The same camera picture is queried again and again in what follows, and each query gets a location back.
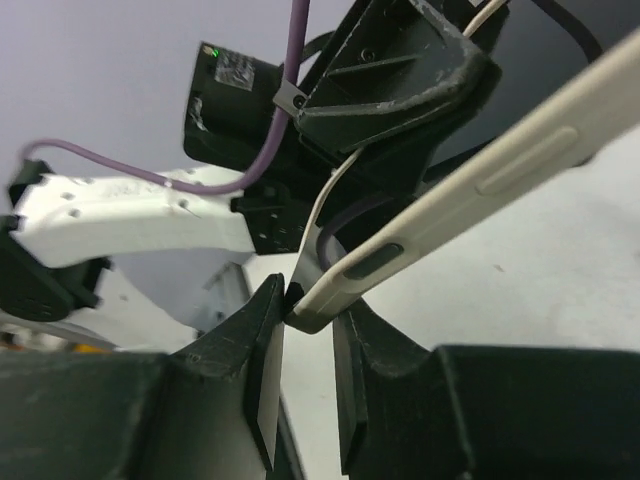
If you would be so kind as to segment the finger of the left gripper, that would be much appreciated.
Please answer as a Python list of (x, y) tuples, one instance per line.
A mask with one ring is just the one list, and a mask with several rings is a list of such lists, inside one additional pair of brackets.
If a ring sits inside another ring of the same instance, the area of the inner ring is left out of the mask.
[(428, 1), (357, 1), (304, 79), (295, 125), (321, 150), (355, 150), (455, 108), (489, 64)]

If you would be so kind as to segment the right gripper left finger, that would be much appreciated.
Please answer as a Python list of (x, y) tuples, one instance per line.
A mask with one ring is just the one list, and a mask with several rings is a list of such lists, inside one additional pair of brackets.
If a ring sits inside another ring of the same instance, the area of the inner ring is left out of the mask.
[(271, 274), (230, 318), (173, 356), (165, 472), (273, 470), (283, 316), (284, 278)]

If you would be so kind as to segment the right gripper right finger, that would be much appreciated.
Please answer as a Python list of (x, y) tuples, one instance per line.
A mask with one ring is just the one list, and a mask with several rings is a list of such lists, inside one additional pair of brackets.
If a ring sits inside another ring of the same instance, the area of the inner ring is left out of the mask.
[(431, 352), (359, 300), (333, 322), (342, 472), (438, 475)]

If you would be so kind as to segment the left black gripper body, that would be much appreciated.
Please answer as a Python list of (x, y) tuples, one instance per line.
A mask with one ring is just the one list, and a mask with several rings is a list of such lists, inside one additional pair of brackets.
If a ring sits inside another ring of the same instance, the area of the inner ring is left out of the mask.
[(455, 108), (431, 121), (355, 150), (321, 150), (300, 133), (304, 148), (317, 162), (341, 170), (321, 221), (343, 214), (353, 204), (369, 206), (377, 200), (401, 204), (414, 199), (479, 152), (490, 135), (469, 139), (467, 130), (486, 108), (499, 80), (492, 54), (500, 34), (500, 12), (488, 2), (428, 1), (459, 27), (490, 58), (480, 82)]

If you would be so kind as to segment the black phone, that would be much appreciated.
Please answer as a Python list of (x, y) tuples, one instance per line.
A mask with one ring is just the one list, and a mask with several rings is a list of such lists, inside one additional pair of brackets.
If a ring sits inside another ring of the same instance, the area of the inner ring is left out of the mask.
[(316, 334), (363, 294), (639, 122), (639, 34), (599, 60), (329, 268), (287, 315)]

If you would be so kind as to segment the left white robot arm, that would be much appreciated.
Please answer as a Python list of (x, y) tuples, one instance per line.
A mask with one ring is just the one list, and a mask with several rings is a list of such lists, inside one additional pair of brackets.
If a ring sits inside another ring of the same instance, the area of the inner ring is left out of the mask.
[(35, 152), (1, 219), (1, 308), (42, 323), (95, 309), (116, 254), (216, 248), (298, 253), (296, 303), (326, 271), (462, 162), (437, 148), (484, 108), (503, 1), (357, 1), (338, 28), (302, 39), (295, 3), (280, 65), (202, 43), (183, 148), (197, 165), (112, 177), (55, 174)]

